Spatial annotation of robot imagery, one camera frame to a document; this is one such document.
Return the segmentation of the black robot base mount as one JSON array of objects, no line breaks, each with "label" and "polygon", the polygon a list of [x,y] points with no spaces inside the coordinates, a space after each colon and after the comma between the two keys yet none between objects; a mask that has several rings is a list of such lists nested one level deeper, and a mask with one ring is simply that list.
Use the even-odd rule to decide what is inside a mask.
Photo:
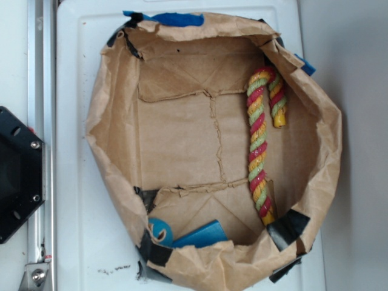
[{"label": "black robot base mount", "polygon": [[1,244],[44,202],[44,142],[1,107]]}]

